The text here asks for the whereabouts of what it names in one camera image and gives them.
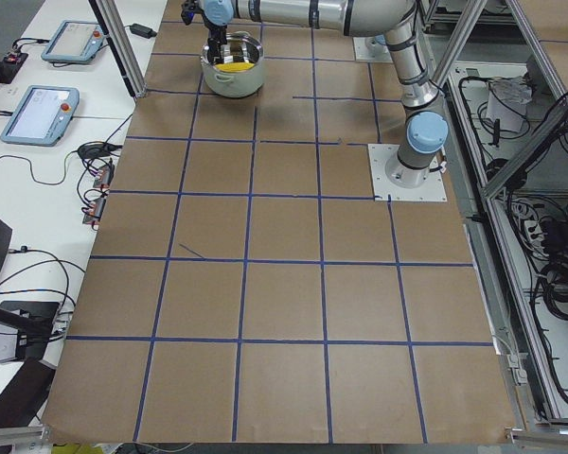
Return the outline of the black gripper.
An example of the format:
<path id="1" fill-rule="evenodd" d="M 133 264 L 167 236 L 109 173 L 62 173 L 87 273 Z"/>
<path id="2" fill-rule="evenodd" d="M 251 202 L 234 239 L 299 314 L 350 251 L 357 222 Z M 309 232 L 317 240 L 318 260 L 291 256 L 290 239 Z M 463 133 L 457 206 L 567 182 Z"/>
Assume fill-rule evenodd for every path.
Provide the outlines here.
<path id="1" fill-rule="evenodd" d="M 210 63 L 219 62 L 219 47 L 222 49 L 222 62 L 230 63 L 232 61 L 231 43 L 227 43 L 227 25 L 214 24 L 207 22 L 209 37 L 207 40 L 208 50 L 206 53 L 207 60 Z"/>

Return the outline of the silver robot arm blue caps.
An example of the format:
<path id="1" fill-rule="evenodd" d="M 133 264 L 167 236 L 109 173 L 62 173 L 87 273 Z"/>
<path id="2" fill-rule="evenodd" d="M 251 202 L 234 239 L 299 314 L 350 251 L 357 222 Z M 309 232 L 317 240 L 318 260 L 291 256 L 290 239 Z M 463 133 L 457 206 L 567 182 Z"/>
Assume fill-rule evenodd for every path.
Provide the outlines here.
<path id="1" fill-rule="evenodd" d="M 337 30 L 361 49 L 365 61 L 389 59 L 402 89 L 405 134 L 385 174 L 393 184 L 414 189 L 427 180 L 430 164 L 446 142 L 449 126 L 441 113 L 440 88 L 432 81 L 417 36 L 414 1 L 199 1 L 182 17 L 199 12 L 208 29 L 208 60 L 222 62 L 227 26 L 234 19 L 256 23 Z"/>

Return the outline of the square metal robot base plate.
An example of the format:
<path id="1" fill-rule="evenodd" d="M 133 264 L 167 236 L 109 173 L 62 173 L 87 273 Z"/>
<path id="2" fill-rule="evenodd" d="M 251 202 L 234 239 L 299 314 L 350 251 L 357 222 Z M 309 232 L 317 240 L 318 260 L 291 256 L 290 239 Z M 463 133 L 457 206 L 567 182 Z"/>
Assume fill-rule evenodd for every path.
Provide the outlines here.
<path id="1" fill-rule="evenodd" d="M 446 202 L 442 171 L 434 157 L 424 169 L 405 167 L 396 144 L 368 144 L 375 201 Z"/>

